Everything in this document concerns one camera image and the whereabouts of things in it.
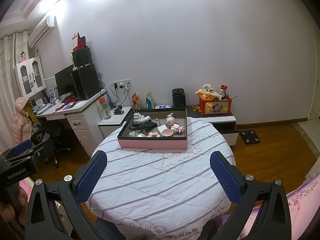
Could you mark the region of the person left hand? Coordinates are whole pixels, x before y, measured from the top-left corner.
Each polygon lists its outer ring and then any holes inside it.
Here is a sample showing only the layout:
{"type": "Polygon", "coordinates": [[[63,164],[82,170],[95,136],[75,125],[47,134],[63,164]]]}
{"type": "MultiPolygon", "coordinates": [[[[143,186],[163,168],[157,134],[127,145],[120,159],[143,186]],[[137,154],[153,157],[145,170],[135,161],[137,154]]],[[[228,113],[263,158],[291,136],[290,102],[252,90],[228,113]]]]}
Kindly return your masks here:
{"type": "Polygon", "coordinates": [[[19,202],[17,212],[12,205],[12,199],[7,190],[1,190],[1,239],[24,239],[24,225],[28,207],[28,195],[20,187],[13,194],[13,199],[19,202]]]}

